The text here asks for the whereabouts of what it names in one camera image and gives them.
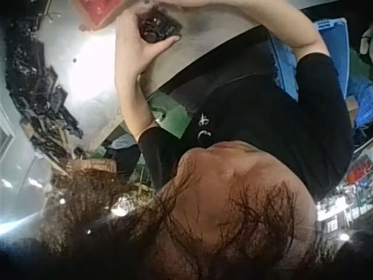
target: red object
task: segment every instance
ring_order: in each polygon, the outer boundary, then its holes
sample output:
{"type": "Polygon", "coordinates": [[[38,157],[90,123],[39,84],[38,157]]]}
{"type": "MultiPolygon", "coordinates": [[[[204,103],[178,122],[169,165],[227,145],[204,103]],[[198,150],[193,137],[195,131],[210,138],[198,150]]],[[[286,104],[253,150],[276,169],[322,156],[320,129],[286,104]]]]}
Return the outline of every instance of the red object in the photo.
{"type": "Polygon", "coordinates": [[[122,11],[125,2],[126,0],[73,0],[74,6],[88,19],[88,24],[93,29],[100,29],[113,21],[122,11]]]}
{"type": "Polygon", "coordinates": [[[354,184],[365,177],[372,168],[372,161],[365,160],[360,162],[351,172],[348,173],[346,181],[349,184],[354,184]]]}

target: hand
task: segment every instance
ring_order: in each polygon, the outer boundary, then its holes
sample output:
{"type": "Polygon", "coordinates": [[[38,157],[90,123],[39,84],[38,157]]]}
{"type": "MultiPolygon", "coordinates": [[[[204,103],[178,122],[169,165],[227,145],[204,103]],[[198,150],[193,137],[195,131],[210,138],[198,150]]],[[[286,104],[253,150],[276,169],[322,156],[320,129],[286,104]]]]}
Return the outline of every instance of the hand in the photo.
{"type": "Polygon", "coordinates": [[[133,9],[127,9],[117,19],[115,46],[115,85],[122,89],[128,82],[136,81],[147,66],[170,48],[178,36],[172,36],[156,44],[145,42],[139,33],[138,17],[133,9]]]}

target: window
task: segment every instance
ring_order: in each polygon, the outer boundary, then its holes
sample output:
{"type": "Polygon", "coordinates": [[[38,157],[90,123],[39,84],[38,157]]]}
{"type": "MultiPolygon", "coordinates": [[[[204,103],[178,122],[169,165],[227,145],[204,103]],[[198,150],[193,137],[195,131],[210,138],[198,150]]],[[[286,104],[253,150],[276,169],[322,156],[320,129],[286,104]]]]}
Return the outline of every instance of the window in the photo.
{"type": "Polygon", "coordinates": [[[0,105],[0,160],[14,139],[14,131],[2,106],[0,105]]]}

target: black shirt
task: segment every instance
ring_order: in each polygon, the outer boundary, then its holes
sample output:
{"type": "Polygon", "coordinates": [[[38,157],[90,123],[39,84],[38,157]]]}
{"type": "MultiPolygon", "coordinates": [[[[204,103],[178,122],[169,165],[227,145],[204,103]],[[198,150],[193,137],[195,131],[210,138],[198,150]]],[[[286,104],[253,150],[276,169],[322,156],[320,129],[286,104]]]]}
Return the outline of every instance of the black shirt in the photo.
{"type": "Polygon", "coordinates": [[[272,77],[251,75],[215,90],[181,139],[160,127],[145,131],[139,146],[153,184],[172,177],[180,157],[195,147],[244,141],[292,170],[315,200],[344,176],[353,154],[352,129],[332,60],[309,54],[297,65],[298,101],[272,77]]]}

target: wall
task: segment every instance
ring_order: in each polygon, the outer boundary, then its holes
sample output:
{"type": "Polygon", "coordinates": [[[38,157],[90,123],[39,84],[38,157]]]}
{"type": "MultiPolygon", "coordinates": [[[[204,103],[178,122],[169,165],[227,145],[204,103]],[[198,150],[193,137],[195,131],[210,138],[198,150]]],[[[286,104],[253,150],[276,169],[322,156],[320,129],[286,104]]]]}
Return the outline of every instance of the wall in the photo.
{"type": "Polygon", "coordinates": [[[0,226],[37,212],[43,205],[44,186],[51,167],[37,159],[34,149],[19,126],[16,111],[5,87],[5,49],[0,26],[0,104],[15,133],[14,140],[0,160],[0,226]]]}

